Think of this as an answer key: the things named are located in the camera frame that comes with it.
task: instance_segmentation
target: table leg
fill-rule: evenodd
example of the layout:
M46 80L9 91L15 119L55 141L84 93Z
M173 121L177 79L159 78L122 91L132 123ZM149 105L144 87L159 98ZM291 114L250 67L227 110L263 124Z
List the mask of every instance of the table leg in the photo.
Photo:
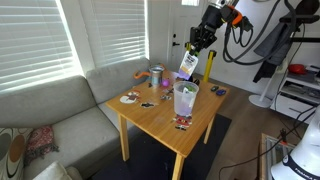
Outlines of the table leg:
M119 127L120 127L120 141L122 149L122 159L126 161L129 159L129 144L128 144L128 130L127 120L118 114Z
M180 175L181 175L181 171L182 171L182 167L183 167L183 162L184 162L184 157L182 157L180 154L177 154L176 162L174 164L173 175L172 175L173 180L180 179Z
M204 144L207 144L207 142L208 142L208 139L209 139L209 136L210 136L210 132L211 132L211 129L212 129L212 124L213 124L215 116L216 115L213 116L213 118L211 119L211 121L208 124L206 136L204 137L204 141L203 141Z

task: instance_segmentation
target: couch armrest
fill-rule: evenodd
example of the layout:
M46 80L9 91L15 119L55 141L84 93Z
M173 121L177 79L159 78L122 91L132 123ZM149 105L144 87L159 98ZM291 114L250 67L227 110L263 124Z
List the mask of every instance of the couch armrest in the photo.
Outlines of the couch armrest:
M76 169L75 167L67 167L66 171L72 180L83 180L78 169Z
M55 161L38 174L33 180L72 180L67 174L66 169L58 162Z

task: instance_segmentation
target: clear plastic cup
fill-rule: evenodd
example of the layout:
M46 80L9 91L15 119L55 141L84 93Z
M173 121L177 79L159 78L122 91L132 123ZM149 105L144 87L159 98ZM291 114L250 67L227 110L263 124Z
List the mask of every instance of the clear plastic cup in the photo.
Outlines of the clear plastic cup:
M199 87L192 82L179 81L174 83L174 112L180 116L191 114Z

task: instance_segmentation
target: wooden table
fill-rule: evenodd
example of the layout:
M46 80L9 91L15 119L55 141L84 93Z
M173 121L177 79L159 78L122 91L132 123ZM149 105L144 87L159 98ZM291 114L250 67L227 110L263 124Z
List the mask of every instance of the wooden table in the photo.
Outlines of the wooden table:
M175 128L177 124L172 120L176 116L173 94L168 94L172 97L171 100L160 99L161 95L166 94L164 92L166 89L172 88L176 77L176 73L165 71L163 78L170 80L169 87L149 87L147 81L106 102L108 107L118 113L123 160L129 159L126 122L128 120L177 153L172 179L180 178L184 159L189 155L206 129L204 143L207 143L215 114L229 94L229 89L220 87L220 89L227 90L227 93L223 96L217 96L210 91L214 84L201 81L192 110L192 124L186 131L179 130ZM139 99L135 103L125 104L120 102L121 97L132 91L139 92ZM144 102L152 102L155 106L141 107L141 103Z

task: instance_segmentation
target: window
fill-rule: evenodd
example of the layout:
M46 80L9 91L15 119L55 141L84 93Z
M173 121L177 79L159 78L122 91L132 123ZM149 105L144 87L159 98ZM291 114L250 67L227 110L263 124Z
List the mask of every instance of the window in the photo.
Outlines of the window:
M80 74L55 0L0 1L0 93Z
M80 0L96 67L148 56L146 1Z
M182 0L181 5L199 6L199 0Z

